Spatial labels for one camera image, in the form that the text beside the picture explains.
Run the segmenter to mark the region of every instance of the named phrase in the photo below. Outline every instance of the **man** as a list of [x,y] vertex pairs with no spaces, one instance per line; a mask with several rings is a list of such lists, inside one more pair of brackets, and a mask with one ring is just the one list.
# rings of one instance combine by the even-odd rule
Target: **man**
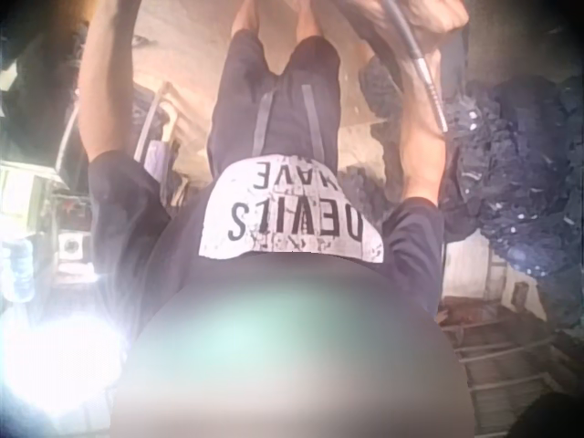
[[[243,1],[208,144],[214,182],[172,220],[158,184],[123,152],[133,91],[131,39],[141,2],[99,4],[79,75],[79,129],[90,160],[94,264],[105,304],[129,340],[206,271],[229,273],[231,260],[264,253],[343,257],[382,274],[392,294],[411,297],[435,314],[444,138],[379,1],[351,1],[392,44],[401,67],[403,202],[382,235],[349,204],[336,180],[340,61],[310,0],[297,0],[297,47],[280,76],[269,71],[257,37],[257,1]],[[403,6],[440,84],[437,46],[466,23],[464,7],[460,0]]]

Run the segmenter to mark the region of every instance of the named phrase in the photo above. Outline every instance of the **bright light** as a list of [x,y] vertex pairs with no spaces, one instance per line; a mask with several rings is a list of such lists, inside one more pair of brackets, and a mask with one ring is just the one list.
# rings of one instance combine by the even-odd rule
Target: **bright light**
[[121,373],[121,338],[104,321],[75,316],[4,335],[5,383],[52,414],[74,410]]

